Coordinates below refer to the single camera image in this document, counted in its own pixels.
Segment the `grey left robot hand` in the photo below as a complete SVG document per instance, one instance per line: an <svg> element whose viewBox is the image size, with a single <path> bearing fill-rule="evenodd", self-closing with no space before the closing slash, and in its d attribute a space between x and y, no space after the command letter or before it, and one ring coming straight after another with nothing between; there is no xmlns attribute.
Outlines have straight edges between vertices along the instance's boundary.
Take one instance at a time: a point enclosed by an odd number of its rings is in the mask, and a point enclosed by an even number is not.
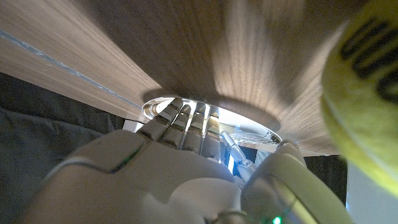
<svg viewBox="0 0 398 224"><path fill-rule="evenodd" d="M237 170L243 182L248 182L250 177L256 171L256 166L252 161L246 158L241 148L234 142L226 131L222 132L221 136L226 143L227 150L234 159L234 162L237 164Z"/></svg>

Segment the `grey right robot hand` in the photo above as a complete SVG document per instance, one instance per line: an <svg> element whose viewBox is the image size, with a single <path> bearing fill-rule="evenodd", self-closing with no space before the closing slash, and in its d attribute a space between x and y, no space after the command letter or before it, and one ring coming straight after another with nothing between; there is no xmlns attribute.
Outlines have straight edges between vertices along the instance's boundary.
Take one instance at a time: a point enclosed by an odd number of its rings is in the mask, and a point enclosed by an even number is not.
<svg viewBox="0 0 398 224"><path fill-rule="evenodd" d="M293 141L244 183L219 112L174 98L136 132L92 141L49 172L19 223L351 223Z"/></svg>

